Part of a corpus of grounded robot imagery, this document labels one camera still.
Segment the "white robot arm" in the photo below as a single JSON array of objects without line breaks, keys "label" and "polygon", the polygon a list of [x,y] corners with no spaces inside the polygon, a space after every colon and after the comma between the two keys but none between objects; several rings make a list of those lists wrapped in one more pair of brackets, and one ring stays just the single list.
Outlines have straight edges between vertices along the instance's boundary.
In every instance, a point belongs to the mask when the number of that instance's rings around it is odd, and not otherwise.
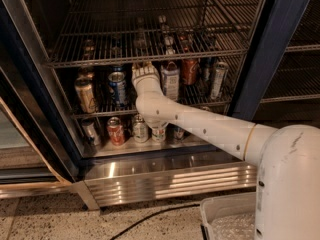
[{"label": "white robot arm", "polygon": [[132,84],[149,127],[174,124],[258,168],[255,240],[320,239],[320,129],[277,129],[179,104],[164,96],[150,63],[132,67]]}]

